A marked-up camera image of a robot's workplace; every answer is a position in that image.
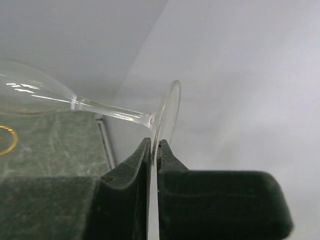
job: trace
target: white backdrop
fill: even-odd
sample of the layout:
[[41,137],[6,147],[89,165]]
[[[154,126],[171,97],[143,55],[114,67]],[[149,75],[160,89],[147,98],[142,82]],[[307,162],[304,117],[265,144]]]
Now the white backdrop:
[[[289,239],[319,238],[318,1],[24,2],[1,0],[2,56],[38,65],[85,97],[141,112],[156,110],[169,82],[181,80],[171,145],[178,159],[190,169],[271,173],[294,219]],[[133,123],[110,126],[119,160],[150,136]]]

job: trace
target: gray marbled surface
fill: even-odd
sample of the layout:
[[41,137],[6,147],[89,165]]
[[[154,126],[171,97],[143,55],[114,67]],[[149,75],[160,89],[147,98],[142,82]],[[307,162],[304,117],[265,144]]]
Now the gray marbled surface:
[[0,115],[1,125],[14,129],[19,140],[0,155],[0,176],[101,176],[110,170],[92,113]]

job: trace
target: glass stem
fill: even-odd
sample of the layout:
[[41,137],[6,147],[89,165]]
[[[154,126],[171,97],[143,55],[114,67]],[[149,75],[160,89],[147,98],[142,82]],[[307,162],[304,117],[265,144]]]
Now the glass stem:
[[74,104],[72,104],[72,109],[75,111],[92,112],[117,119],[127,120],[133,123],[144,125],[149,129],[151,129],[152,127],[152,122],[154,118],[154,114],[152,113],[132,111],[121,107],[86,100],[80,97],[76,98]]

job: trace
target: wine glass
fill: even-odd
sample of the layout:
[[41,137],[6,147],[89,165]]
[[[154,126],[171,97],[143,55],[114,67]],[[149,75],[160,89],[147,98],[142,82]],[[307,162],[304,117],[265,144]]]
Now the wine glass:
[[171,142],[180,105],[181,84],[175,80],[154,113],[142,113],[101,104],[77,96],[52,76],[16,61],[0,62],[0,113],[34,116],[86,111],[123,119],[152,131],[151,159],[156,166],[159,141]]

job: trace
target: gold line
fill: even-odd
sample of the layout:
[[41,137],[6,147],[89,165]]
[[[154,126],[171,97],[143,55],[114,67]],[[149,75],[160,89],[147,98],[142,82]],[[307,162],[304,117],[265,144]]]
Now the gold line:
[[9,148],[7,148],[6,150],[4,150],[4,151],[0,151],[0,156],[3,156],[5,154],[11,152],[11,150],[14,149],[17,146],[19,138],[18,138],[17,133],[12,128],[10,128],[8,126],[4,126],[4,125],[1,126],[0,125],[0,129],[8,130],[13,136],[13,143],[11,144],[11,146]]

